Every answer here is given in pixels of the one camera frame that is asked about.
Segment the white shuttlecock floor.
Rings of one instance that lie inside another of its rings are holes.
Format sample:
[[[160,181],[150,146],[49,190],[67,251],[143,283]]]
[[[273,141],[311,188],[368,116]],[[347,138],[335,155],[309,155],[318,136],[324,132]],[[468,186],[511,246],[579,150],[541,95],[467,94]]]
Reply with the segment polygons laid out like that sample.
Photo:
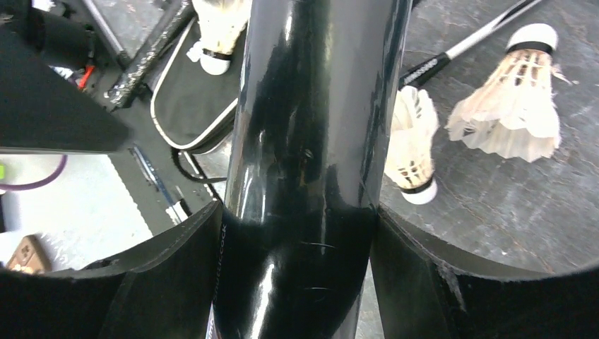
[[[449,140],[505,159],[552,157],[561,143],[552,79],[566,80],[553,63],[558,41],[546,23],[519,28],[485,83],[454,107]]]

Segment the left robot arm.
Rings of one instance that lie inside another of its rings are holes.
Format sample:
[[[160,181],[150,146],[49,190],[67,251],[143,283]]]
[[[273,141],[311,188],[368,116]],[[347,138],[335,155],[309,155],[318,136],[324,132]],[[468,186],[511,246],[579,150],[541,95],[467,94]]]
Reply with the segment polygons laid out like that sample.
[[[31,1],[1,2],[1,152],[112,153],[131,129],[60,76],[82,69],[93,33]]]

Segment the black shuttlecock tube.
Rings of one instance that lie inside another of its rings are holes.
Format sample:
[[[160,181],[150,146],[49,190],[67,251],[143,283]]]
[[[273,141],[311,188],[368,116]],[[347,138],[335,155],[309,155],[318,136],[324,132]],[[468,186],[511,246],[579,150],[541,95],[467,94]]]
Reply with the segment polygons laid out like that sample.
[[[219,338],[353,338],[411,1],[255,1],[218,252]]]

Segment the white shuttlecock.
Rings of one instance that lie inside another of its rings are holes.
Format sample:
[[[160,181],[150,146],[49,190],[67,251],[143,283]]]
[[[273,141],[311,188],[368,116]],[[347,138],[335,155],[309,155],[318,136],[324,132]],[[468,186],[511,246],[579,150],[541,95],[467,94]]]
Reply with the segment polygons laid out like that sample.
[[[201,32],[200,64],[206,73],[222,75],[249,21],[252,0],[193,0],[192,5]]]
[[[384,174],[411,204],[424,205],[437,194],[432,141],[438,128],[426,90],[407,85],[397,92]]]

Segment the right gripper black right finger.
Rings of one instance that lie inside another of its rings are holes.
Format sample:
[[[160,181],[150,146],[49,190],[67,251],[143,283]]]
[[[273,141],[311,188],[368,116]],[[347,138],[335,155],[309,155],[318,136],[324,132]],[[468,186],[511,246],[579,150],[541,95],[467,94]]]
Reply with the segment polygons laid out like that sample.
[[[425,232],[386,206],[370,262],[386,338],[597,338],[598,267],[550,275]]]

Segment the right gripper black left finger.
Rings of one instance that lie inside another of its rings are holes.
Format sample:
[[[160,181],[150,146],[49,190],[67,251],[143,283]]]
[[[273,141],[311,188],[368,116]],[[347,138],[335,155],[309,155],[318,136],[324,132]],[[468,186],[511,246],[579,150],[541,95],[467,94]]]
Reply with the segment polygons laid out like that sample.
[[[203,338],[222,206],[81,270],[1,271],[2,338]]]

